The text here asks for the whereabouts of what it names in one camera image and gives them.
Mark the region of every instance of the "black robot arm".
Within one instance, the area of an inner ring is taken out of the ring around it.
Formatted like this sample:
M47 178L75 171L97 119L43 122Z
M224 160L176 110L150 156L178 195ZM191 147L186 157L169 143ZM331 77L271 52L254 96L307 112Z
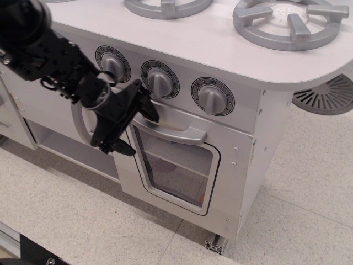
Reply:
M135 150L119 139L137 112L158 122L150 92L140 80L119 93L114 84L98 78L102 73L79 47L50 28L50 13L38 0L0 0L0 62L28 81L39 80L50 90L78 101L97 115L91 145L103 152L134 155Z

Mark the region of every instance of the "knob dial label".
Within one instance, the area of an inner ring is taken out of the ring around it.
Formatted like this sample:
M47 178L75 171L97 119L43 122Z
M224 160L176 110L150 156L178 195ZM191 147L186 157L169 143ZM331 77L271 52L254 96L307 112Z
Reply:
M200 92L202 92L203 90L202 88L204 88L205 86L219 89L220 91L223 92L227 100L227 106L224 108L224 110L219 113L213 114L213 116L225 116L225 115L228 115L230 112L232 112L232 110L234 109L234 105L236 104L236 101L234 100L234 96L232 92L221 81L211 77L201 77L197 79L191 86L192 98L203 111L205 111L205 106L201 104Z
M119 83L125 83L127 81L129 81L129 79L131 78L131 68L129 63L127 62L127 60L125 59L125 57L118 52L116 49L109 47L109 46L101 46L97 49L97 51L95 52L95 59L97 61L97 64L99 66L99 68L104 71L103 67L102 67L102 57L104 54L112 54L114 56L117 57L117 59L122 63L122 65L124 66L124 75L123 77L121 77L118 81Z
M147 61L141 67L141 77L146 87L153 93L153 89L148 83L148 73L153 70L160 70L164 72L173 83L173 90L168 95L162 96L162 98L174 98L177 96L180 90L180 84L177 76L167 65L158 61Z

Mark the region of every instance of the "stovetop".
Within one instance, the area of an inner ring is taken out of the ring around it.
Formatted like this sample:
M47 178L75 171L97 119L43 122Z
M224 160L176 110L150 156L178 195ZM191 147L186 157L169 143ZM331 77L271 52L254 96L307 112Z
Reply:
M253 44L233 26L239 1L214 0L202 12L180 19L150 19L130 12L123 0L74 0L49 4L55 27L84 29L231 73L239 83L283 91L317 86L353 61L353 15L338 36L309 51L278 51ZM347 5L351 0L328 0Z

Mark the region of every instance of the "cabinet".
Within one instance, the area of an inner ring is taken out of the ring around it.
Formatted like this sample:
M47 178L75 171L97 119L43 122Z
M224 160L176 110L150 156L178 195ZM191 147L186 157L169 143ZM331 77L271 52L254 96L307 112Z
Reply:
M31 149L36 144L27 127L25 120L20 116L17 106L7 91L0 76L0 134L19 142Z

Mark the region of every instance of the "oven door handle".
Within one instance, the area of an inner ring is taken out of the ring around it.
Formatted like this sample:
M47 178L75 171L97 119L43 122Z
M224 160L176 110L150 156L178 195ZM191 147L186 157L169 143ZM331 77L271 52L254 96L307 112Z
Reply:
M202 145L207 138L205 131L194 127L188 127L185 131L168 129L146 120L140 113L135 116L132 124L158 138L185 145Z
M92 136L86 129L82 115L83 106L81 102L77 102L75 105L71 104L72 119L77 130L78 135L81 137L82 141L90 146L90 141Z

